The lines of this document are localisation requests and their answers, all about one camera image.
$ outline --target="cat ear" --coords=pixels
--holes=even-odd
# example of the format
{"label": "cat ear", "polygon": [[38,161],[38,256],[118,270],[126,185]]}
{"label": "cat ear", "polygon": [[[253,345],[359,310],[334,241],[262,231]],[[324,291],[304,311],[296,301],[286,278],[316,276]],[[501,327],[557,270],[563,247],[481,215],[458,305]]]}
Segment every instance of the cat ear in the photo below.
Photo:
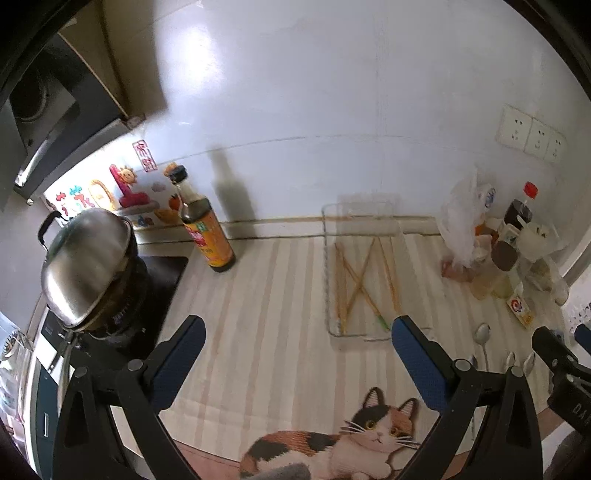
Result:
{"label": "cat ear", "polygon": [[363,401],[363,408],[376,405],[384,405],[384,393],[378,387],[373,387]]}
{"label": "cat ear", "polygon": [[417,408],[418,400],[416,398],[409,398],[398,408],[398,411],[403,413],[406,417],[413,416],[415,408]]}

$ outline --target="black clamp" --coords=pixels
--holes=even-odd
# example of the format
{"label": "black clamp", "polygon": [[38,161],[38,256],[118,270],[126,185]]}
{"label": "black clamp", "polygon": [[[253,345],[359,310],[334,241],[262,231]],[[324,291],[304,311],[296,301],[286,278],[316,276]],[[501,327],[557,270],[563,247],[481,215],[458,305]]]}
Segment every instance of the black clamp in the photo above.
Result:
{"label": "black clamp", "polygon": [[[575,338],[585,348],[587,332]],[[591,433],[591,369],[579,364],[577,356],[547,327],[536,329],[531,346],[553,373],[548,406],[582,435]]]}
{"label": "black clamp", "polygon": [[440,417],[398,480],[439,480],[455,456],[474,410],[487,406],[463,469],[454,479],[541,479],[540,431],[523,371],[480,372],[452,361],[408,316],[392,324],[392,344],[427,407]]}
{"label": "black clamp", "polygon": [[149,357],[120,371],[74,372],[57,425],[55,480],[141,480],[127,463],[111,414],[122,407],[131,432],[156,478],[200,480],[158,418],[172,405],[205,344],[205,323],[187,317]]}

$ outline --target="chopstick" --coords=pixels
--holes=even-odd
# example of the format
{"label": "chopstick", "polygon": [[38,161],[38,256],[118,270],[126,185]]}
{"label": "chopstick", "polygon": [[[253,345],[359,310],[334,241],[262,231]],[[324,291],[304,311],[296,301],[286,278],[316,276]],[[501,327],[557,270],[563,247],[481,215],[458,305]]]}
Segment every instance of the chopstick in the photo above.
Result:
{"label": "chopstick", "polygon": [[[340,254],[341,258],[343,259],[343,265],[345,266],[345,269],[349,272],[349,275],[351,275],[351,277],[353,278],[353,280],[355,282],[358,282],[359,281],[359,277],[355,273],[355,270],[353,270],[353,268],[351,268],[351,265],[349,265],[349,262],[347,262],[347,259],[343,255],[343,252],[340,249],[340,247],[338,246],[338,244],[335,244],[335,248],[339,251],[339,254]],[[380,311],[379,311],[378,307],[376,306],[376,304],[374,303],[374,301],[369,296],[369,293],[367,292],[367,290],[365,290],[365,287],[363,286],[363,284],[359,287],[359,291],[362,293],[362,295],[365,298],[365,300],[367,301],[369,307],[373,310],[374,315],[378,319],[379,324],[386,331],[388,331],[389,330],[388,324],[384,320],[384,317],[382,317],[382,314],[380,313]]]}
{"label": "chopstick", "polygon": [[369,256],[371,255],[371,249],[374,246],[374,243],[375,243],[375,237],[371,240],[371,244],[369,245],[368,253],[365,256],[365,260],[363,261],[363,266],[361,267],[361,272],[359,273],[359,278],[356,280],[355,288],[353,289],[353,295],[351,295],[349,303],[347,304],[347,310],[345,312],[346,317],[349,317],[349,313],[351,313],[351,310],[353,309],[353,304],[355,303],[355,297],[357,296],[357,294],[359,293],[359,290],[363,286],[363,277],[365,276],[365,270],[367,269],[367,266],[369,263]]}
{"label": "chopstick", "polygon": [[382,259],[384,260],[384,267],[386,269],[386,278],[388,279],[388,287],[390,288],[390,296],[392,297],[392,306],[394,310],[396,310],[397,314],[400,314],[400,309],[398,308],[398,302],[396,297],[396,292],[394,290],[394,284],[392,283],[392,275],[390,274],[390,268],[388,266],[388,260],[386,260],[386,252],[384,251],[384,246],[382,245],[382,241],[378,237],[379,243],[379,250],[382,252]]}
{"label": "chopstick", "polygon": [[[398,283],[398,275],[396,275],[396,259],[394,257],[394,244],[392,243],[392,237],[390,237],[390,251],[392,252],[392,275],[396,281],[396,284],[400,286]],[[396,289],[394,290],[394,298],[396,298],[396,311],[398,314],[402,313],[402,305],[400,305],[400,297],[398,296],[398,292]]]}
{"label": "chopstick", "polygon": [[336,295],[335,295],[335,308],[336,308],[336,317],[337,319],[339,319],[340,321],[340,332],[341,335],[344,335],[347,333],[347,318],[342,318],[341,317],[341,303],[340,303],[340,294],[341,294],[341,289],[340,289],[340,269],[339,269],[339,265],[342,265],[342,260],[340,259],[340,250],[337,247],[337,245],[335,244],[335,289],[336,289]]}

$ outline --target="plastic bag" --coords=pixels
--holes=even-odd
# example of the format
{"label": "plastic bag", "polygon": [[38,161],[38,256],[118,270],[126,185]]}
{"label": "plastic bag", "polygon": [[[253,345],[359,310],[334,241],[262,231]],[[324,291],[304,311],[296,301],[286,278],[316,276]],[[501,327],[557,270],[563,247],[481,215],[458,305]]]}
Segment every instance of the plastic bag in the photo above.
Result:
{"label": "plastic bag", "polygon": [[488,192],[490,189],[490,186],[478,187],[474,168],[454,186],[435,217],[443,241],[452,252],[452,258],[445,259],[441,265],[441,274],[444,277],[452,277],[452,271],[458,273],[464,268],[471,268],[476,260],[475,254],[480,256],[480,249],[477,250],[475,247],[475,228],[490,208],[491,202],[482,201],[482,192]]}

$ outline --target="red paper sign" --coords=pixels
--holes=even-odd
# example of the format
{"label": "red paper sign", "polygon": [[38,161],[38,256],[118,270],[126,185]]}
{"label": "red paper sign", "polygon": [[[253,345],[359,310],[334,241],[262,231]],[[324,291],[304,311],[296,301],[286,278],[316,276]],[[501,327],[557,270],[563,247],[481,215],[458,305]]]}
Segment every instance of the red paper sign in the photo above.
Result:
{"label": "red paper sign", "polygon": [[138,140],[137,142],[133,143],[133,146],[140,162],[142,162],[144,171],[158,170],[158,166],[152,158],[152,154],[150,153],[150,149],[148,148],[148,144],[145,142],[145,140]]}

